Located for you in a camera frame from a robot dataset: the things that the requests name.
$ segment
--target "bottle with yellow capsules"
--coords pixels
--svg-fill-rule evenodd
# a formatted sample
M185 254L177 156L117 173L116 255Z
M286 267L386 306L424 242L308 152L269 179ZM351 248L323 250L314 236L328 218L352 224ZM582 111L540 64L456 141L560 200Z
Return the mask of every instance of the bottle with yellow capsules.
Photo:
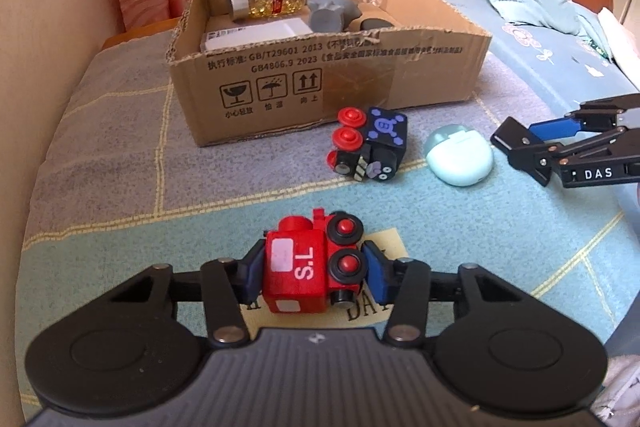
M261 19L289 15L300 11L306 0L229 0L233 20Z

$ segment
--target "barcode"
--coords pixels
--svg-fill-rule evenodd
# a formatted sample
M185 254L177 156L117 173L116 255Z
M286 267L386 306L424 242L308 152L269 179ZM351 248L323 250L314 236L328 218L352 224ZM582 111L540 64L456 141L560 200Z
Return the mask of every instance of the barcode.
M228 30L218 30L216 32L209 32L207 33L207 41L209 39L215 39L217 37L222 37L224 35L229 35L229 33L235 33L235 32L240 32L242 30L245 30L246 28L243 26L241 28L229 28Z

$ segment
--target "umbrella icon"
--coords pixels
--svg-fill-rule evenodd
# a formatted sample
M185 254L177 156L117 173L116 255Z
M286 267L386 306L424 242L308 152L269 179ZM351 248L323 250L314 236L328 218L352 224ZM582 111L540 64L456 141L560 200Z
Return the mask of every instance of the umbrella icon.
M273 90L276 87L280 87L281 85L282 85L282 81L272 80L271 82L267 82L267 84L264 84L264 86L262 86L261 89L269 89L270 90L269 98L273 98Z
M231 96L235 99L233 102L231 102L231 105L236 105L237 103L242 102L242 100L240 100L238 97L244 94L244 92L246 91L246 84L239 84L238 86L227 87L226 89L223 89L223 91L227 96Z

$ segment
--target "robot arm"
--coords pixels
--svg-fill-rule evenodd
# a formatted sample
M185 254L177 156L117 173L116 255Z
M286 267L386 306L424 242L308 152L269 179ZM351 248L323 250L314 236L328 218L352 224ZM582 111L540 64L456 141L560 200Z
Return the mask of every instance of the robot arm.
M554 141L580 131L600 134L568 145ZM509 117L491 142L543 187L552 172L565 188L640 182L640 93L581 103L564 118L528 129Z

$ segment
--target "wine glass icon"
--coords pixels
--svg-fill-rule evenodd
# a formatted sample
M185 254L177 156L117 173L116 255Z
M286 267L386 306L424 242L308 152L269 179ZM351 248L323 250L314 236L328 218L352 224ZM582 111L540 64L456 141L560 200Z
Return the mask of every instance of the wine glass icon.
M246 91L246 84L239 84L238 86L232 86L232 87L227 87L223 89L223 92L227 96L234 97L234 101L231 102L230 105L236 105L238 103L242 103L242 100L240 100L238 97L244 94L245 91Z

